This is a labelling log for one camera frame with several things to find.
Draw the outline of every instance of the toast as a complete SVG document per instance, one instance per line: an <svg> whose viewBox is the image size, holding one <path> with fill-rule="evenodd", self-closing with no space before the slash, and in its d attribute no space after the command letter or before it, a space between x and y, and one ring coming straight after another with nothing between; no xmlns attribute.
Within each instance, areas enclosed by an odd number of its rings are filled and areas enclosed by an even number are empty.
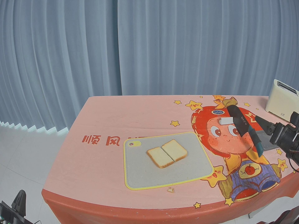
<svg viewBox="0 0 299 224"><path fill-rule="evenodd" d="M170 140L168 143L162 145L162 149L175 161L185 158L188 154L176 140Z"/></svg>
<svg viewBox="0 0 299 224"><path fill-rule="evenodd" d="M176 140L171 140L162 147L149 149L147 154L159 168L166 168L185 158L188 152Z"/></svg>
<svg viewBox="0 0 299 224"><path fill-rule="evenodd" d="M149 149L147 154L159 168L166 168L174 163L174 161L160 147Z"/></svg>

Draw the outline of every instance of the toaster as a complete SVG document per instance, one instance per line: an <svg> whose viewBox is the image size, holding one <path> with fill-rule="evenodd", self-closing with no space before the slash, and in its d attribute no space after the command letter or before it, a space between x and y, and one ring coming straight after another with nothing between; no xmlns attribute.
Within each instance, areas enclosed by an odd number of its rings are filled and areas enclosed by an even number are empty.
<svg viewBox="0 0 299 224"><path fill-rule="evenodd" d="M287 84L274 80L266 111L290 122L293 111L299 113L299 91Z"/></svg>

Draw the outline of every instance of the curtain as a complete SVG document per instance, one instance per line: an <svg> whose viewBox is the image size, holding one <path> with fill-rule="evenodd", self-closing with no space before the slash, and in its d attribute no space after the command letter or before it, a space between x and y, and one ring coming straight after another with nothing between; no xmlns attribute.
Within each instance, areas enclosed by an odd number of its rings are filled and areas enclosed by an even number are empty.
<svg viewBox="0 0 299 224"><path fill-rule="evenodd" d="M298 28L299 0L0 0L0 121L59 131L90 96L299 90Z"/></svg>
<svg viewBox="0 0 299 224"><path fill-rule="evenodd" d="M121 95L117 0L0 0L0 121L57 131Z"/></svg>
<svg viewBox="0 0 299 224"><path fill-rule="evenodd" d="M123 95L299 89L299 0L118 0Z"/></svg>

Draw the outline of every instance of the yellow cutting board rim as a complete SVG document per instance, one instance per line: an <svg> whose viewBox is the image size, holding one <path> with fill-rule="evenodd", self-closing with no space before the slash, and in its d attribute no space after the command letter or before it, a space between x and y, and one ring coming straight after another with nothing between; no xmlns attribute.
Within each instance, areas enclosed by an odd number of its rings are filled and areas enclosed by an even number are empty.
<svg viewBox="0 0 299 224"><path fill-rule="evenodd" d="M183 132L183 133L193 133L195 134L197 140L199 141L199 144L201 145L203 151L204 151L204 154L206 155L211 167L212 167L212 172L209 174L209 175L206 175L206 176L203 176L203 177L199 177L199 178L194 178L194 179L190 179L190 180L186 180L186 181L181 181L181 182L174 182L174 183L169 183L169 184L164 184L164 185L157 185L157 186L152 186L152 187L144 187L144 188L132 188L129 186L128 184L128 180L127 180L127 173L126 173L126 170L127 170L127 167L126 167L126 150L125 150L125 146L126 146L126 142L128 140L135 140L136 138L132 138L132 139L127 139L125 140L125 142L123 143L123 164L124 164L124 172L125 172L125 185L128 189L130 190L133 190L133 191L136 191L136 190L146 190L146 189L157 189L157 188L164 188L164 187L169 187L169 186L172 186L172 185L178 185L178 184L183 184L183 183L187 183L187 182L192 182L192 181L196 181L196 180L200 180L200 179L203 179L203 178L206 178L206 177L210 177L215 169L214 169L214 166L212 165L211 163L211 160L209 159L209 156L207 155L207 152L205 151L204 147L203 147L203 144L200 142L200 139L198 138L197 134L194 133L194 132ZM157 138L157 137L163 137L163 136L171 136L171 135L177 135L177 134L183 134L183 133L173 133L173 134L167 134L167 135L159 135L159 136L151 136L151 137L144 137L144 138L138 138L138 139L148 139L148 138Z"/></svg>

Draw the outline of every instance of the cartoon girl illustration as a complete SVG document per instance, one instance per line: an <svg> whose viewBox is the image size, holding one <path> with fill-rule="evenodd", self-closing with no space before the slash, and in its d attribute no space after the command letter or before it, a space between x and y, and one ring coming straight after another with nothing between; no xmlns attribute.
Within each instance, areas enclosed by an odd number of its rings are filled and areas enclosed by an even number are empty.
<svg viewBox="0 0 299 224"><path fill-rule="evenodd" d="M224 159L228 175L226 180L218 181L222 195L233 201L243 201L275 187L281 178L277 164L271 165L263 155L258 157L248 133L241 137L234 124L220 125L221 118L230 117L227 106L237 104L236 99L218 100L217 104L217 107L197 109L192 114L191 124L202 144ZM254 118L248 110L240 110ZM254 119L247 120L256 131L262 130Z"/></svg>

